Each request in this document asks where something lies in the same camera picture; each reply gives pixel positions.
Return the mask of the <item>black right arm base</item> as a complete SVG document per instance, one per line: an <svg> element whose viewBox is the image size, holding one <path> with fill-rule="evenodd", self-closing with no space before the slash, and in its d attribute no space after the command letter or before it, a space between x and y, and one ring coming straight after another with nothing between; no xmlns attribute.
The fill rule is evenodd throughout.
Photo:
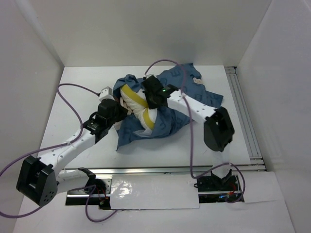
<svg viewBox="0 0 311 233"><path fill-rule="evenodd" d="M241 171L234 175L230 168L224 177L220 178L214 172L217 168L211 168L201 174L191 173L196 180L193 185L199 192L200 203L236 203L244 200L246 180Z"/></svg>

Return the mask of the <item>blue cartoon print pillowcase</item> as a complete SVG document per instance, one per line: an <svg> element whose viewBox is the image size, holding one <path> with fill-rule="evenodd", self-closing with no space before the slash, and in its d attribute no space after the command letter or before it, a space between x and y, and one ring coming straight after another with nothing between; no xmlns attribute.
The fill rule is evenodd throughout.
<svg viewBox="0 0 311 233"><path fill-rule="evenodd" d="M128 74L116 81L113 96L128 116L115 124L117 146L135 140L164 138L221 107L223 96L208 92L192 63L176 65L159 75L136 78Z"/></svg>

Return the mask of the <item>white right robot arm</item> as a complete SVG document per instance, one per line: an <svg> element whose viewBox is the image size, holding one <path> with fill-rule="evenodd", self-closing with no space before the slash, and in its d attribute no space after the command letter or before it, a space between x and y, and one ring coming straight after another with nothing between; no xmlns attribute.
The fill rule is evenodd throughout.
<svg viewBox="0 0 311 233"><path fill-rule="evenodd" d="M210 170L212 185L217 190L224 190L232 176L229 147L235 133L227 109L205 105L171 84L163 86L153 75L143 77L141 85L149 107L165 106L190 118L190 166L193 165L194 147L192 122L203 126L204 143L212 151L213 167Z"/></svg>

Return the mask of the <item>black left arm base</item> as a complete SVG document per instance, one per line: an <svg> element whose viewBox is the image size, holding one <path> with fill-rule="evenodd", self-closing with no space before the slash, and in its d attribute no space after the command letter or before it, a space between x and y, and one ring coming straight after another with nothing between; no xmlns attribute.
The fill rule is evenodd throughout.
<svg viewBox="0 0 311 233"><path fill-rule="evenodd" d="M105 184L103 187L95 187L92 195L90 195L92 188L81 190L70 190L66 196L66 206L85 206L88 200L88 206L97 206L101 210L110 210L110 193L112 185L112 175L99 175L98 179Z"/></svg>

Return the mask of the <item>white pillow yellow trim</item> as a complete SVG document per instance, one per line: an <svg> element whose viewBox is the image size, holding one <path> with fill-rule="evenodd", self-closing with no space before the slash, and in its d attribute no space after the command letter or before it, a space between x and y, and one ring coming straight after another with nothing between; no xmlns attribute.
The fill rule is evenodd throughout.
<svg viewBox="0 0 311 233"><path fill-rule="evenodd" d="M133 114L139 120L143 130L137 130L135 133L141 137L151 136L155 128L157 109L150 109L143 89L138 92L132 90L125 84L120 88L120 104L128 110L128 114Z"/></svg>

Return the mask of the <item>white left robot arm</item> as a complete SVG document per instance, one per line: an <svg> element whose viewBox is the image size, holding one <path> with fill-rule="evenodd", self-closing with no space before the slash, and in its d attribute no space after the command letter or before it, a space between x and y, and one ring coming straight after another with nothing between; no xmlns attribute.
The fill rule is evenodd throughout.
<svg viewBox="0 0 311 233"><path fill-rule="evenodd" d="M17 190L38 206L43 207L57 194L70 190L80 189L89 194L99 189L100 193L106 193L105 182L87 168L63 171L78 155L103 139L115 123L126 118L127 110L115 101L110 87L100 92L99 100L97 111L63 146L49 149L37 158L29 155L24 159Z"/></svg>

